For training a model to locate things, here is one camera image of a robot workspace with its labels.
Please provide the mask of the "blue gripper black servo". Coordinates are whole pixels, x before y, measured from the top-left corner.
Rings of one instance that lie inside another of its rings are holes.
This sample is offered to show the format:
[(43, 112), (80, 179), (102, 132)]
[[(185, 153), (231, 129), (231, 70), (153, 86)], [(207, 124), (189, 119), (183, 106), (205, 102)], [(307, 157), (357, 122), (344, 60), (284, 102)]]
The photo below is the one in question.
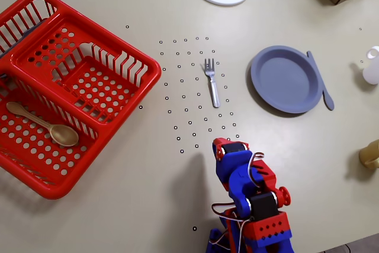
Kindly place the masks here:
[(213, 152), (217, 160), (217, 176), (229, 177), (239, 166), (247, 164), (252, 152), (241, 142), (229, 143), (225, 138), (213, 140)]

